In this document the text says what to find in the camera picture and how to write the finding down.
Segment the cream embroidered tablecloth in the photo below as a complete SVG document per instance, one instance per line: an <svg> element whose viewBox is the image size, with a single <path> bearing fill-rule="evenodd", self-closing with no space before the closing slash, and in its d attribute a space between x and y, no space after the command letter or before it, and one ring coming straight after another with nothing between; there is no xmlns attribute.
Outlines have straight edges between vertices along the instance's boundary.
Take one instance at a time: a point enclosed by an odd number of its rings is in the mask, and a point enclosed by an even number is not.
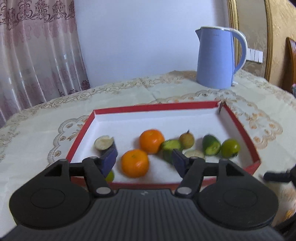
<svg viewBox="0 0 296 241"><path fill-rule="evenodd" d="M225 100L247 124L261 158L255 172L285 171L295 165L295 98L246 71L230 90L212 90L195 81L194 71L98 86L59 97L14 114L1 128L1 235L15 227L9 211L12 193L54 159L66 156L62 143L76 138L79 121L94 109L118 106Z"/></svg>

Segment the blue electric kettle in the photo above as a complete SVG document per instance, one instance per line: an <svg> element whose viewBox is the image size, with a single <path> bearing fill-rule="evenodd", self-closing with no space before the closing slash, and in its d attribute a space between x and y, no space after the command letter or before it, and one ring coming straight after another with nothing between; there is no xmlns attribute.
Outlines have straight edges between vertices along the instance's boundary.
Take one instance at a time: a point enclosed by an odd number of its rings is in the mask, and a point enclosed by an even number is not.
<svg viewBox="0 0 296 241"><path fill-rule="evenodd" d="M233 84L234 74L246 62L247 40L239 30L203 26L196 30L200 45L196 80L200 85L213 89L227 89ZM242 47L242 56L235 65L234 39Z"/></svg>

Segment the green cucumber cylinder piece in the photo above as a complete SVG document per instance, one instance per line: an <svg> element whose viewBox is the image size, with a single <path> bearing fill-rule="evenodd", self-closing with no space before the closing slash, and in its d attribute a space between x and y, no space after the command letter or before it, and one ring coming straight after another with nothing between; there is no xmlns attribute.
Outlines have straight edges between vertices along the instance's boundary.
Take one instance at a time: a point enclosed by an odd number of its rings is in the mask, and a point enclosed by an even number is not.
<svg viewBox="0 0 296 241"><path fill-rule="evenodd" d="M166 162L172 163L171 154L174 149L177 149L180 152L183 150L183 146L179 140L171 139L164 141L161 144L161 154Z"/></svg>

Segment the white wall switch plate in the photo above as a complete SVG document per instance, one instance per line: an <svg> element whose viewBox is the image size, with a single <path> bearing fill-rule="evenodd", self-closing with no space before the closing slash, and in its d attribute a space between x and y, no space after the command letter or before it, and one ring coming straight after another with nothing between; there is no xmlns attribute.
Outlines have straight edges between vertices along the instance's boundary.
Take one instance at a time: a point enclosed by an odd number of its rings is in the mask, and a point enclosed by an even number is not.
<svg viewBox="0 0 296 241"><path fill-rule="evenodd" d="M246 60L256 63L263 63L263 52L255 49L247 49Z"/></svg>

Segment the gold mirror frame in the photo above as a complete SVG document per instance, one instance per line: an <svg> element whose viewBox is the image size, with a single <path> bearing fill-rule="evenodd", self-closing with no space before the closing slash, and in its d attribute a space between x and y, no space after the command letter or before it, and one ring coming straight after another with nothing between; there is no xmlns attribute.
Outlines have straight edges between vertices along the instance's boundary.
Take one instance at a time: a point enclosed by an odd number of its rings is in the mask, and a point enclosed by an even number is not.
<svg viewBox="0 0 296 241"><path fill-rule="evenodd" d="M247 61L243 70L270 80L273 22L269 1L226 1L229 27L242 32L248 48L263 52L263 62Z"/></svg>

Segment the brown longan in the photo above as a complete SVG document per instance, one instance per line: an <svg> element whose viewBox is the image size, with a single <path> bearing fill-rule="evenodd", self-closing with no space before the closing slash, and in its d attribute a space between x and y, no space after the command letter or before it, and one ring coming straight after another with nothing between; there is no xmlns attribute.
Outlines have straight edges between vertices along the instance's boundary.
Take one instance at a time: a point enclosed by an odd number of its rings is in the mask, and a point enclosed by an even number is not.
<svg viewBox="0 0 296 241"><path fill-rule="evenodd" d="M182 133L179 137L179 141L180 143L182 144L183 148L186 150L186 149L189 149L191 148L194 143L195 143L195 138L194 136L190 133L190 131L188 130L187 132L185 133Z"/></svg>

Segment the wooden chair back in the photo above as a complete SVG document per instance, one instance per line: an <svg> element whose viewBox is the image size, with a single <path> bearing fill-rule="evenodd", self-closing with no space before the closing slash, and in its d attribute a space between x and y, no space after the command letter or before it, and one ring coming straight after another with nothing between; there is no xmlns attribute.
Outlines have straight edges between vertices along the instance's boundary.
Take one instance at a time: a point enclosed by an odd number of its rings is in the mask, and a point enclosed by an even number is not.
<svg viewBox="0 0 296 241"><path fill-rule="evenodd" d="M295 87L295 40L286 38L284 76L282 89L293 93Z"/></svg>

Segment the pink floral curtain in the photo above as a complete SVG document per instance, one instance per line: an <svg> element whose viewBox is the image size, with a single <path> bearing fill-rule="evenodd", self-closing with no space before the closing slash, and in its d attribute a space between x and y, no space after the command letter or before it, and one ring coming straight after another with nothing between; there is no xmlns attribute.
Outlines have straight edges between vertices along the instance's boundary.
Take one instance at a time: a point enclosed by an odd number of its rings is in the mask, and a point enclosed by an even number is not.
<svg viewBox="0 0 296 241"><path fill-rule="evenodd" d="M1 1L1 125L89 88L74 1Z"/></svg>

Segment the dark green cucumber end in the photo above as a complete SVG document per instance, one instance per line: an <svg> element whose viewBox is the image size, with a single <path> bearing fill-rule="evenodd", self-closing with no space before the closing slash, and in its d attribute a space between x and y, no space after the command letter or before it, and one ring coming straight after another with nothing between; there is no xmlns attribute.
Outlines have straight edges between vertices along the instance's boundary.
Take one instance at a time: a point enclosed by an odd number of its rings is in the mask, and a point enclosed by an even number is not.
<svg viewBox="0 0 296 241"><path fill-rule="evenodd" d="M213 135L205 135L202 140L203 152L206 156L215 156L220 152L221 143Z"/></svg>

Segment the orange mandarin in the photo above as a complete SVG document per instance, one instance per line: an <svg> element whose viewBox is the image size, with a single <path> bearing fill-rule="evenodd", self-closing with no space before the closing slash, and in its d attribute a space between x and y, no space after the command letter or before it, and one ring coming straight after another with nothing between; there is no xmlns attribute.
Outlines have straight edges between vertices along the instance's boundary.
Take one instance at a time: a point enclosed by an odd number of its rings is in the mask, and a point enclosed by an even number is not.
<svg viewBox="0 0 296 241"><path fill-rule="evenodd" d="M129 178L143 177L149 170L149 157L140 149L127 151L121 157L121 170Z"/></svg>
<svg viewBox="0 0 296 241"><path fill-rule="evenodd" d="M140 148L148 154L156 154L164 141L163 134L156 129L146 130L139 137Z"/></svg>

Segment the green round plum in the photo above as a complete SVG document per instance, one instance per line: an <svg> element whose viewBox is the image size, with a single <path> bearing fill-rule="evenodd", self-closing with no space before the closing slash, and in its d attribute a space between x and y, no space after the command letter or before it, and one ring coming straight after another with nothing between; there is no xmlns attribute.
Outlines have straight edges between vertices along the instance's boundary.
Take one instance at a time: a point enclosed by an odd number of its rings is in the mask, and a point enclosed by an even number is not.
<svg viewBox="0 0 296 241"><path fill-rule="evenodd" d="M111 183L114 180L114 172L111 170L105 178L107 183Z"/></svg>
<svg viewBox="0 0 296 241"><path fill-rule="evenodd" d="M221 155L223 158L233 158L240 152L240 144L236 139L230 138L225 140L221 145Z"/></svg>

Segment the red shallow box tray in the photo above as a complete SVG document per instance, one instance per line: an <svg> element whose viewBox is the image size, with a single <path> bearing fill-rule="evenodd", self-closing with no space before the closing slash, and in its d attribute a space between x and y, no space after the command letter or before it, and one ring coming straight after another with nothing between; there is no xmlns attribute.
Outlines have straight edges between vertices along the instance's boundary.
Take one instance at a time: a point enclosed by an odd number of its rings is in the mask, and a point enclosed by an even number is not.
<svg viewBox="0 0 296 241"><path fill-rule="evenodd" d="M74 164L102 156L105 146L117 149L111 186L170 188L181 178L171 153L196 155L217 163L229 148L230 160L253 174L260 157L241 121L228 104L201 101L96 109L87 118L67 154Z"/></svg>

